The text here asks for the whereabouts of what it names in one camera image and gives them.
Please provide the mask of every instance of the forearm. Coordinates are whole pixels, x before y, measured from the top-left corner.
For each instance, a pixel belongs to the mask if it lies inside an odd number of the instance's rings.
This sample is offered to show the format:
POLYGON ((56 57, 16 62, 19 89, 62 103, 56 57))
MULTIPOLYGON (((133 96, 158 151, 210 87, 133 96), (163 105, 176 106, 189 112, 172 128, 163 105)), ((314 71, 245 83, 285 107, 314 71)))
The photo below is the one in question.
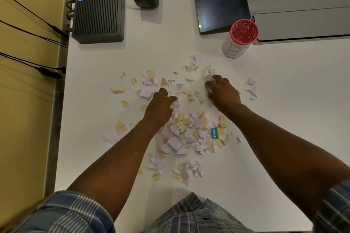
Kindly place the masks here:
POLYGON ((327 190, 350 178, 350 168, 316 145, 239 104, 227 115, 276 185, 312 218, 327 190))
POLYGON ((157 127, 141 120, 124 138, 86 169, 68 188, 91 197, 115 220, 133 187, 157 127))

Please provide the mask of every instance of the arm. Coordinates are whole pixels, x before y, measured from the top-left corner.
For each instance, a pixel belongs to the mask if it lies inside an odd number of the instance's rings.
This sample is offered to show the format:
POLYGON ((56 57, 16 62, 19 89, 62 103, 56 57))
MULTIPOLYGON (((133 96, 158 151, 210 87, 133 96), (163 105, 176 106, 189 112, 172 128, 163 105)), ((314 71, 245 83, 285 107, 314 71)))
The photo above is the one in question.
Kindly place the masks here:
POLYGON ((68 188, 101 204, 116 220, 133 187, 142 158, 157 131, 170 119, 167 91, 156 92, 144 118, 124 138, 86 169, 68 188))
POLYGON ((241 104, 227 78, 214 75, 208 97, 242 131, 281 191, 312 219, 327 191, 350 178, 350 168, 316 145, 287 132, 241 104))

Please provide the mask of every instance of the red container rim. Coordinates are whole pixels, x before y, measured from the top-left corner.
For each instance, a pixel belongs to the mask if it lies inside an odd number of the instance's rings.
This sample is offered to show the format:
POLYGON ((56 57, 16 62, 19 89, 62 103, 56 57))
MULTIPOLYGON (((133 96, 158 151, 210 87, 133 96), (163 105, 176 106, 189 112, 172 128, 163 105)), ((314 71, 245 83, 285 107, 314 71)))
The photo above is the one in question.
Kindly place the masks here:
POLYGON ((249 19, 240 19, 240 20, 236 21, 236 22, 232 25, 230 34, 231 34, 231 39, 232 39, 232 41, 234 41, 235 43, 237 43, 237 44, 239 44, 239 45, 250 45, 250 44, 252 44, 253 42, 255 42, 256 39, 258 38, 258 36, 259 36, 259 28, 258 28, 258 26, 255 24, 255 22, 253 22, 253 21, 251 21, 251 20, 249 20, 249 19), (251 42, 246 42, 246 43, 245 43, 245 42, 238 41, 238 40, 234 37, 234 35, 233 35, 234 26, 237 25, 238 23, 242 23, 242 22, 252 23, 253 26, 256 27, 256 29, 257 29, 256 37, 255 37, 255 39, 254 39, 253 41, 251 41, 251 42))

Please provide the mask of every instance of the person's right arm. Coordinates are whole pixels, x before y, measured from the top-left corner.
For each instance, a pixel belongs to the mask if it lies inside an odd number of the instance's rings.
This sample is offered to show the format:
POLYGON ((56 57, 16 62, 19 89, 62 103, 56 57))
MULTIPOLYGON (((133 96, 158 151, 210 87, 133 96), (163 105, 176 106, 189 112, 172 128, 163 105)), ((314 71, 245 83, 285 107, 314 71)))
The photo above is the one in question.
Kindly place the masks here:
POLYGON ((311 220, 327 191, 350 178, 350 167, 249 110, 228 79, 213 78, 206 82, 212 91, 208 97, 241 130, 276 185, 311 220))

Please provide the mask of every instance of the hand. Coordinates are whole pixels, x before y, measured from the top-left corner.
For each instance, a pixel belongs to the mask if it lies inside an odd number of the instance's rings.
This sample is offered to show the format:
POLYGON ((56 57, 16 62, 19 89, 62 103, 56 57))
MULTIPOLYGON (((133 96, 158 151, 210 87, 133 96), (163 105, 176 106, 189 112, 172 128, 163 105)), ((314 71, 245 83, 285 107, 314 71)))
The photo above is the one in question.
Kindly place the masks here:
POLYGON ((177 97, 167 97, 168 91, 161 88, 159 92, 153 95, 153 99, 147 106, 145 116, 143 117, 146 121, 151 121, 159 130, 163 127, 170 119, 173 113, 173 109, 170 109, 170 105, 177 100, 177 97))
POLYGON ((230 84, 227 78, 219 75, 213 75, 215 81, 207 81, 205 87, 212 93, 208 93, 208 98, 219 111, 228 116, 230 111, 237 105, 242 104, 238 91, 230 84))

